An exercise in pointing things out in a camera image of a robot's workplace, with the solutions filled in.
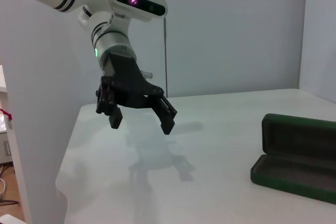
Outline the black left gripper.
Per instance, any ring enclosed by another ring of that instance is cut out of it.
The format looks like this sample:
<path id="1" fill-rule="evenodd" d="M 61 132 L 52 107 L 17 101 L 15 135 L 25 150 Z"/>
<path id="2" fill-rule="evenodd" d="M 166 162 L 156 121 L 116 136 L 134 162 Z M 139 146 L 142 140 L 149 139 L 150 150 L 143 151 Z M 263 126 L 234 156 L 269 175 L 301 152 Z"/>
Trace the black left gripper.
<path id="1" fill-rule="evenodd" d="M 123 119 L 118 105 L 134 109 L 152 108 L 161 122 L 163 133 L 169 135 L 177 111 L 163 90 L 144 78 L 133 58 L 108 53 L 106 67 L 109 66 L 114 68 L 114 74 L 101 77 L 96 91 L 96 112 L 108 116 L 111 128 L 118 129 Z"/>

